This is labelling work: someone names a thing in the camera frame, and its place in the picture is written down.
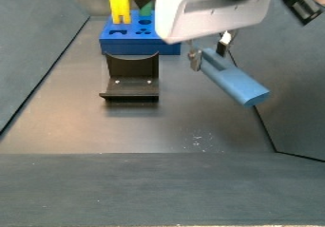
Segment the dark gray wall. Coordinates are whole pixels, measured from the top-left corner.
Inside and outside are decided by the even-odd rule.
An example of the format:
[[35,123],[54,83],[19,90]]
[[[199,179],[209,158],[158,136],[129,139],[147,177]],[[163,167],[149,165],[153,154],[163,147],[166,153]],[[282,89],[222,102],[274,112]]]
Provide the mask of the dark gray wall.
[[0,0],[0,131],[87,19],[72,0]]
[[325,160],[325,15],[302,27],[273,0],[261,24],[240,31],[232,53],[272,90],[258,106],[276,148]]

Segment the yellow peg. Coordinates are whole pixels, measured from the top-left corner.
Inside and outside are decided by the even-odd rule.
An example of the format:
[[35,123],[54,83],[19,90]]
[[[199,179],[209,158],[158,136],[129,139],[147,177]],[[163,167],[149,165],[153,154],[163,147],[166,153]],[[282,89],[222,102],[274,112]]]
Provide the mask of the yellow peg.
[[131,24],[130,2],[129,0],[110,0],[113,11],[113,22],[121,24],[121,16],[125,24]]

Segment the black holder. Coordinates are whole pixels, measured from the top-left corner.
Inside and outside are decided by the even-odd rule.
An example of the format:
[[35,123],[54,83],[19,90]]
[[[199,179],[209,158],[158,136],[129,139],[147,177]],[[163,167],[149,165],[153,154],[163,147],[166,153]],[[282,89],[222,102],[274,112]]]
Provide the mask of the black holder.
[[145,59],[121,59],[106,54],[110,81],[107,92],[99,96],[109,101],[135,102],[159,100],[159,53]]

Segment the gray table surface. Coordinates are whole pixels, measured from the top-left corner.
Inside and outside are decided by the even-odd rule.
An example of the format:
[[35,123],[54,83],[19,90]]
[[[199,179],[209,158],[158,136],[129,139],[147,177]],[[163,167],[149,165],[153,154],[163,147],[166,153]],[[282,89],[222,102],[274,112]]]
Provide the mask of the gray table surface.
[[[273,152],[254,111],[191,71],[186,45],[181,56],[161,56],[157,104],[106,103],[99,93],[109,69],[98,41],[104,22],[87,22],[0,136],[0,153]],[[213,46],[214,37],[198,42]]]

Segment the blue base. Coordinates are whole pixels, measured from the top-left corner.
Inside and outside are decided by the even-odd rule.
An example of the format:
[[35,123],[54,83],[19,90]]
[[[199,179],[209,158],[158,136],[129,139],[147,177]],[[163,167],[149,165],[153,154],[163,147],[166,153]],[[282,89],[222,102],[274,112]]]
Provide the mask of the blue base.
[[181,43],[169,45],[155,32],[155,12],[151,16],[139,16],[131,11],[133,23],[114,24],[113,17],[104,26],[99,37],[102,53],[113,55],[179,55]]

